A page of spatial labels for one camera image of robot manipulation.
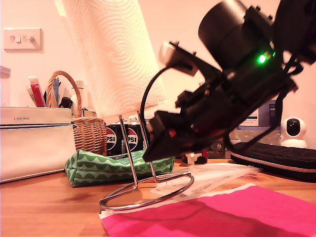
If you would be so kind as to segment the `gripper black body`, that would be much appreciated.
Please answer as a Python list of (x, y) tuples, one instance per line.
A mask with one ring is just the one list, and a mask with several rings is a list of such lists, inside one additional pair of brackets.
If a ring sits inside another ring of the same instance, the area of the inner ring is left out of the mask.
[(232, 131), (252, 112), (254, 76), (222, 77), (217, 85), (207, 80), (194, 92), (179, 95), (179, 113), (156, 111), (147, 124), (153, 137), (211, 137)]

